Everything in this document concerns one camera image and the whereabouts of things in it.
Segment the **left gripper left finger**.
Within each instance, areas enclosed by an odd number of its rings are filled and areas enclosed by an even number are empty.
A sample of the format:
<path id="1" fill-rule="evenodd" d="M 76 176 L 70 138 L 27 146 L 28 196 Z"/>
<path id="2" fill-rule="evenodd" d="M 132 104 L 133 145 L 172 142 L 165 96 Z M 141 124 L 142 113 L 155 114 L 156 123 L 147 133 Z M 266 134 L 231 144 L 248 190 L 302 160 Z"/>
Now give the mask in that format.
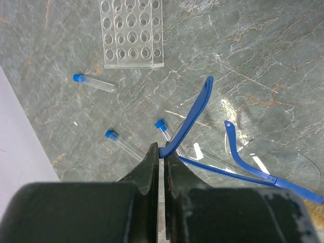
<path id="1" fill-rule="evenodd" d="M 116 182 L 30 183 L 11 199 L 1 242 L 157 242 L 158 145 Z"/>

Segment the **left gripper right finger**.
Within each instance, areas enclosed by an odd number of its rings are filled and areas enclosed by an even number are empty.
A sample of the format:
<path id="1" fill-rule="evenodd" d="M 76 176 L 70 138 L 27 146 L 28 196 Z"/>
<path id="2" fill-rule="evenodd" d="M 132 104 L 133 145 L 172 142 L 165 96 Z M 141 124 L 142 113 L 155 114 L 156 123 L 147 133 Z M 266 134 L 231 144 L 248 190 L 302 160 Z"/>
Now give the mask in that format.
<path id="1" fill-rule="evenodd" d="M 170 242 L 319 242 L 302 200 L 286 189 L 215 188 L 176 154 L 164 159 Z"/>

